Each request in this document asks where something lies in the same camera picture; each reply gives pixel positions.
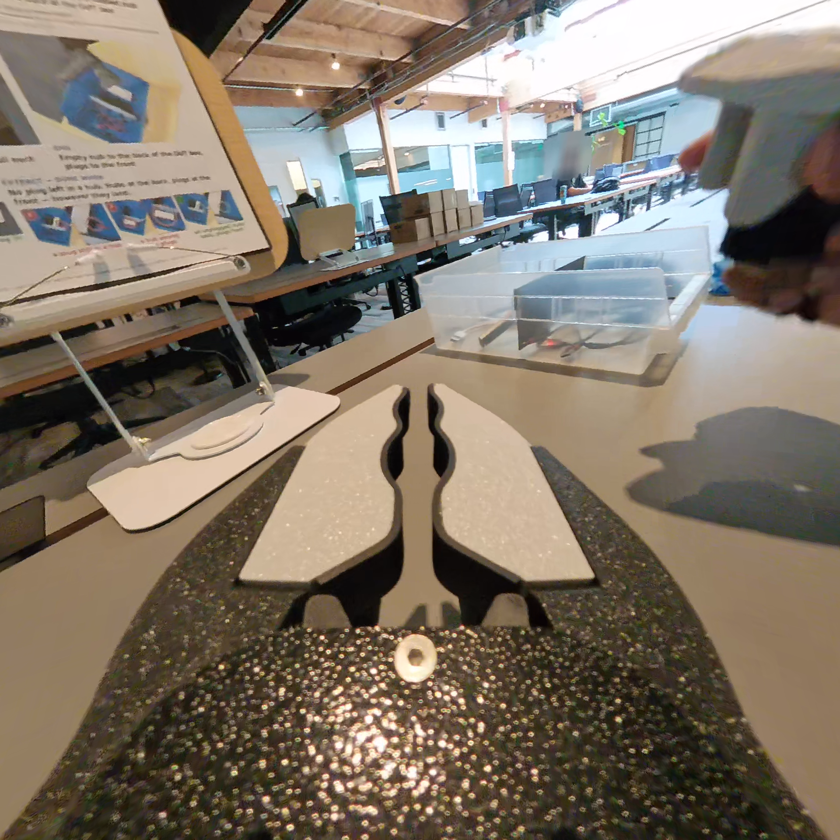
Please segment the beige document stand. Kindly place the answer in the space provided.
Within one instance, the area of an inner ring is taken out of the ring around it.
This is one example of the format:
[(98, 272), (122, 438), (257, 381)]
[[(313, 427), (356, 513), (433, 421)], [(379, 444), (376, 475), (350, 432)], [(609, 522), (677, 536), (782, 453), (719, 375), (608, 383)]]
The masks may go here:
[(346, 269), (361, 263), (360, 253), (354, 249), (356, 216), (353, 204), (301, 205), (291, 216), (302, 259), (320, 271)]

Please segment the black office chair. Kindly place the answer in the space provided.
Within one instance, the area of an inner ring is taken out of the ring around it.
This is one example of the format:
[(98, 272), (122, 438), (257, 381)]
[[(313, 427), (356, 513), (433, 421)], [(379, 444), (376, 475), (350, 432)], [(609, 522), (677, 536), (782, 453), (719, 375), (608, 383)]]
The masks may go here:
[(336, 340), (345, 341), (361, 319), (358, 306), (334, 301), (294, 322), (265, 326), (264, 334), (269, 347), (303, 357), (331, 348)]

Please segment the long white office table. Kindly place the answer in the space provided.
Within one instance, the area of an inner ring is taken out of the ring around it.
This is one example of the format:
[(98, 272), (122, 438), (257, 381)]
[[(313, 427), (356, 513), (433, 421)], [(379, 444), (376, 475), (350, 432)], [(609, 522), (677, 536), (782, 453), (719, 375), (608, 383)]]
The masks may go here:
[(621, 180), (610, 191), (589, 191), (534, 206), (531, 218), (547, 228), (550, 240), (561, 238), (568, 227), (577, 227), (579, 238), (591, 237), (604, 214), (615, 214), (618, 222), (622, 222), (636, 210), (648, 211), (657, 203), (667, 203), (677, 195), (686, 194), (696, 185), (697, 174), (672, 165)]

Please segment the printed instruction sheet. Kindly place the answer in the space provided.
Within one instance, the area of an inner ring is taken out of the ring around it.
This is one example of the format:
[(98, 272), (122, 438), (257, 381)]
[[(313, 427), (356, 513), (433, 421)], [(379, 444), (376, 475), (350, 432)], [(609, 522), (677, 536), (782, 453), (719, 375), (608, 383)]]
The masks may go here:
[(158, 2), (2, 1), (2, 306), (269, 242)]

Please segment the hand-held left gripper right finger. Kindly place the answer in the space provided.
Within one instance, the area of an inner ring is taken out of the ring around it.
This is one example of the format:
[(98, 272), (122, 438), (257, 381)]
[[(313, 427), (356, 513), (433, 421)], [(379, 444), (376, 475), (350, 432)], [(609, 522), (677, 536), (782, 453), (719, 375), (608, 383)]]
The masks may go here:
[(534, 448), (512, 425), (444, 384), (427, 391), (437, 485), (433, 567), (461, 615), (499, 595), (540, 614), (538, 592), (597, 586)]

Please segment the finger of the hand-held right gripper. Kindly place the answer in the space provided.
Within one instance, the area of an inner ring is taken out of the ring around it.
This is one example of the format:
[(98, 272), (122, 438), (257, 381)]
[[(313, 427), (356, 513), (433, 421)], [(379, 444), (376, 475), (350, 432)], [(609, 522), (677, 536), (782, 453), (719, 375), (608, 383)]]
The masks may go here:
[(698, 185), (703, 190), (719, 190), (732, 181), (743, 142), (753, 119), (753, 109), (724, 102), (700, 165)]
[(802, 193), (805, 154), (838, 115), (838, 30), (741, 38), (686, 69), (679, 89), (753, 109), (724, 214), (755, 225)]

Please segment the person's right hand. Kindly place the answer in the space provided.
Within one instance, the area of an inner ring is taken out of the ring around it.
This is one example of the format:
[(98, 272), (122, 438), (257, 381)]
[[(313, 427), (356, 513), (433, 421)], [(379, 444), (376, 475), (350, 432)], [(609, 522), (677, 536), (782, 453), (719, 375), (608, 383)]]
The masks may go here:
[[(833, 123), (814, 142), (802, 166), (803, 183), (830, 207), (839, 201), (839, 128)], [(758, 266), (733, 262), (722, 276), (741, 303), (780, 316), (839, 324), (838, 225), (826, 235), (815, 262), (777, 262)]]

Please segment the wooden top office desk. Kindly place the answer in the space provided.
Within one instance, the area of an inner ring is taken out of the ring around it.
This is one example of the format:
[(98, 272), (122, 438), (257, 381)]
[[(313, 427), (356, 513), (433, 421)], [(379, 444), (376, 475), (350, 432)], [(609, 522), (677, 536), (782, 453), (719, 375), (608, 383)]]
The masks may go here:
[(415, 277), (421, 263), (434, 257), (450, 261), (500, 245), (509, 235), (519, 234), (531, 217), (531, 212), (495, 217), (434, 238), (364, 248), (347, 266), (331, 266), (323, 260), (283, 266), (268, 277), (227, 286), (224, 294), (231, 303), (254, 306), (312, 287), (325, 287), (322, 296), (332, 300), (351, 294), (355, 288), (362, 291), (384, 285), (394, 317), (400, 318), (420, 306)]
[[(166, 419), (193, 403), (183, 390), (249, 381), (245, 357), (220, 308), (189, 300), (65, 336), (126, 428)], [(2, 477), (10, 484), (118, 438), (74, 364), (49, 337), (2, 348)]]

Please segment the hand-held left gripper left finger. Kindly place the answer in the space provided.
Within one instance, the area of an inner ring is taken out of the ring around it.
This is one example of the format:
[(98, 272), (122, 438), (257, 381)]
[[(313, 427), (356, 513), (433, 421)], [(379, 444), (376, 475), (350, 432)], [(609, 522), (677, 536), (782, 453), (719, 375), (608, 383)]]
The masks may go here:
[(330, 595), (379, 615), (403, 572), (403, 438), (411, 395), (391, 385), (306, 444), (239, 572), (242, 585)]

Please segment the clear plastic bin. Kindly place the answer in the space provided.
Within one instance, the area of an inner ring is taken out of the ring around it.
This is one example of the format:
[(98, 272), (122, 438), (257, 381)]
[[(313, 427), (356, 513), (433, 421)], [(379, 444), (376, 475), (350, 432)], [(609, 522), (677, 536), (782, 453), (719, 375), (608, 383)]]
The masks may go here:
[[(443, 354), (640, 382), (661, 377), (707, 297), (706, 225), (556, 239), (483, 251), (422, 275)], [(486, 348), (480, 332), (516, 319)], [(567, 346), (541, 350), (554, 336)]]

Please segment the stack of cardboard boxes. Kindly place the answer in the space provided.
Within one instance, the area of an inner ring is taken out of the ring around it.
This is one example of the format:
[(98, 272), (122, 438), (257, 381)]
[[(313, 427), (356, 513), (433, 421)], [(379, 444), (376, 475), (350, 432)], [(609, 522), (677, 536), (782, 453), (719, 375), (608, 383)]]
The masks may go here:
[(485, 220), (482, 203), (471, 201), (468, 190), (454, 188), (382, 196), (381, 206), (395, 245), (457, 233)]

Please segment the row of black office chairs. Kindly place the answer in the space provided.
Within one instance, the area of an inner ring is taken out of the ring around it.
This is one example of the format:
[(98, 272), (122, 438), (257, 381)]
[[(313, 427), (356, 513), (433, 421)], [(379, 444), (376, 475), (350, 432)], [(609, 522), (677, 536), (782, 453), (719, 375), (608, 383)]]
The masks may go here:
[(558, 182), (546, 178), (523, 185), (504, 185), (479, 195), (484, 219), (518, 215), (558, 199)]

